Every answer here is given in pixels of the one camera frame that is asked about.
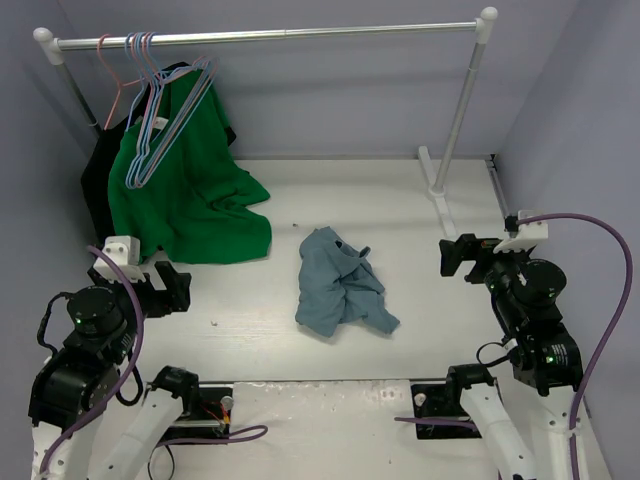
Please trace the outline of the blue-grey t-shirt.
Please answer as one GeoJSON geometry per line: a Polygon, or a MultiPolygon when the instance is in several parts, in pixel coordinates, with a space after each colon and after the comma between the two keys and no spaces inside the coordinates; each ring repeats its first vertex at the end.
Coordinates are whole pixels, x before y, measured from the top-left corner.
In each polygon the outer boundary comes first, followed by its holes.
{"type": "Polygon", "coordinates": [[[357,250],[332,228],[314,230],[299,247],[299,303],[296,322],[325,338],[361,320],[383,335],[400,321],[385,306],[385,287],[368,261],[368,246],[357,250]]]}

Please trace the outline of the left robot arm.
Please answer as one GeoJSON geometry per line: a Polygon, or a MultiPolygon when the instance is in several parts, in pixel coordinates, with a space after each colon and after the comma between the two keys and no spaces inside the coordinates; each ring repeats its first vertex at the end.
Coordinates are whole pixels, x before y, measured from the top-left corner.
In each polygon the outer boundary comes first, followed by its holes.
{"type": "Polygon", "coordinates": [[[123,383],[138,372],[144,322],[190,306],[188,273],[168,261],[154,268],[164,283],[153,287],[138,266],[127,274],[105,253],[88,275],[90,286],[63,292],[73,330],[35,377],[28,409],[34,442],[35,479],[133,479],[176,420],[199,409],[198,377],[164,367],[150,387],[148,403],[96,470],[89,460],[102,415],[123,383]]]}

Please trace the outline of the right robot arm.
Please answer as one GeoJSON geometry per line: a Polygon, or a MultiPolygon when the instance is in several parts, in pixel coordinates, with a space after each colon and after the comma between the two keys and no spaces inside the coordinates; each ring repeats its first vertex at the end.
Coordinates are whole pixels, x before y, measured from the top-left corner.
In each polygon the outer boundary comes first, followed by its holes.
{"type": "Polygon", "coordinates": [[[568,479],[569,414],[583,377],[579,348],[556,305],[567,279],[554,263],[529,251],[501,251],[499,240],[463,234],[442,240],[440,273],[473,264],[465,280],[484,285],[503,332],[505,361],[536,404],[530,413],[534,446],[527,447],[506,412],[490,365],[452,366],[442,388],[445,405],[465,412],[479,431],[502,479],[568,479]]]}

